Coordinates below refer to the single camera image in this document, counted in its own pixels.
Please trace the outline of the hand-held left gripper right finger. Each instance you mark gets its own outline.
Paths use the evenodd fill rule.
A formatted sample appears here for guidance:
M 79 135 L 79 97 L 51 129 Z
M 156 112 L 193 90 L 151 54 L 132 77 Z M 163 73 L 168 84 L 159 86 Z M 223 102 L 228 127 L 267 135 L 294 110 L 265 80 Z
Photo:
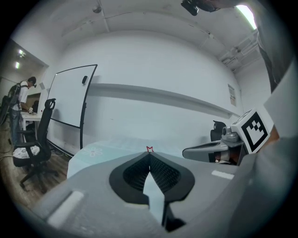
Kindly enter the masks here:
M 151 238 L 226 238 L 233 210 L 226 188 L 238 167 L 149 154 L 150 172 L 163 192 L 163 225 Z

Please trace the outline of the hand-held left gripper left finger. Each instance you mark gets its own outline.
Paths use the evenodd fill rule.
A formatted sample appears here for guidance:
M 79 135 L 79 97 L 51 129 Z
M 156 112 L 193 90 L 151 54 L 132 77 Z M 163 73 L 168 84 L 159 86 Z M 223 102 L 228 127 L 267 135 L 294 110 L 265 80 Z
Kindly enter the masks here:
M 43 238 L 166 237 L 148 205 L 127 203 L 110 186 L 110 173 L 137 156 L 82 169 L 25 211 L 25 220 Z

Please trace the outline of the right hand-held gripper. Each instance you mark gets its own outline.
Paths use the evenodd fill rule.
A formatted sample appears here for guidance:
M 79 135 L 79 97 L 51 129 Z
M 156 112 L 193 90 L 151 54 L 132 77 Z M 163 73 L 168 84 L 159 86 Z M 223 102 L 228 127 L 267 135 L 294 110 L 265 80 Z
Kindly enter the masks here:
M 201 162 L 239 165 L 245 155 L 257 153 L 270 138 L 263 107 L 245 112 L 222 130 L 221 141 L 185 148 L 182 156 Z

